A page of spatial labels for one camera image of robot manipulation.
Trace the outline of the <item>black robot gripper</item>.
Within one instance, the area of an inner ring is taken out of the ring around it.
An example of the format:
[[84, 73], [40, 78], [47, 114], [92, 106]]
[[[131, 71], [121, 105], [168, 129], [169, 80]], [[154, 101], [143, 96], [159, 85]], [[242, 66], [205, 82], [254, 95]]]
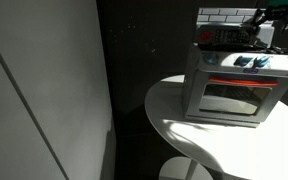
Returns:
[[281, 32], [288, 30], [288, 5], [269, 6], [265, 10], [257, 9], [251, 25], [255, 30], [267, 21], [282, 21]]

